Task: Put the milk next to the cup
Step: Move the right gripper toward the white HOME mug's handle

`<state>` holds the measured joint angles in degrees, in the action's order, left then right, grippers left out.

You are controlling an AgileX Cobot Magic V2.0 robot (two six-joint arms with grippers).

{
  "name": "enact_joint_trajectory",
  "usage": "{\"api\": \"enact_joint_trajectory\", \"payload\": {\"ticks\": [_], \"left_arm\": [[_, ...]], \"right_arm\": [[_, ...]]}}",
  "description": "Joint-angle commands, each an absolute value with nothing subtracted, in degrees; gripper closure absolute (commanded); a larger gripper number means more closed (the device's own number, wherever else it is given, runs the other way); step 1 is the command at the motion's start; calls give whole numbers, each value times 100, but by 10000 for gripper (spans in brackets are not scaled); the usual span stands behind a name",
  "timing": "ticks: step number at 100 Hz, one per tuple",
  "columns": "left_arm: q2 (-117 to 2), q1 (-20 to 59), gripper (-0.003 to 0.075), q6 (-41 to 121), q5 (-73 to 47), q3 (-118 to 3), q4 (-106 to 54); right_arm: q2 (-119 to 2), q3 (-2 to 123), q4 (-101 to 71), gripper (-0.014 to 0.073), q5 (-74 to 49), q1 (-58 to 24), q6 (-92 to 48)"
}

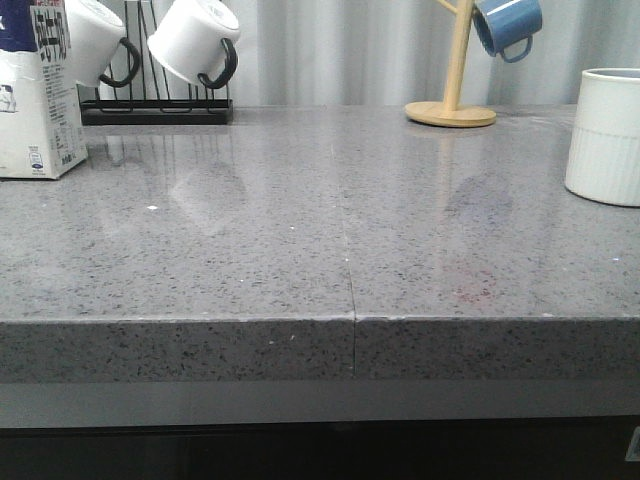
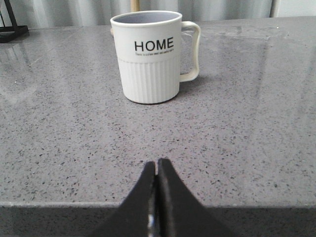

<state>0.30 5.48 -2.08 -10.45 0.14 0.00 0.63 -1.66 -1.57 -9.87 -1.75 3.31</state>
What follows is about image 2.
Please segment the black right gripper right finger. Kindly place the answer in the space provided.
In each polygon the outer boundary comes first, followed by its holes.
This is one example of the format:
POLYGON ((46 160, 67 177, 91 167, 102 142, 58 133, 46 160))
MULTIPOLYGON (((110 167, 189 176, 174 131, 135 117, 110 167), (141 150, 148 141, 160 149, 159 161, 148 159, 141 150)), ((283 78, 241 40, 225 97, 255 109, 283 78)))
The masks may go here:
POLYGON ((158 161, 160 229, 163 237, 221 237, 211 217, 179 178, 170 160, 158 161))

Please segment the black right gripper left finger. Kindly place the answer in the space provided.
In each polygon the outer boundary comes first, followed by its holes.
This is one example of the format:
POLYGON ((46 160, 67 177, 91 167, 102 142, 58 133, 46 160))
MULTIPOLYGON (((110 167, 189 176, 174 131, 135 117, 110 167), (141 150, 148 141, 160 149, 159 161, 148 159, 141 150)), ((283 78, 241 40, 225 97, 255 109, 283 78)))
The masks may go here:
POLYGON ((136 185, 94 237, 153 237, 155 231, 155 163, 145 164, 136 185))

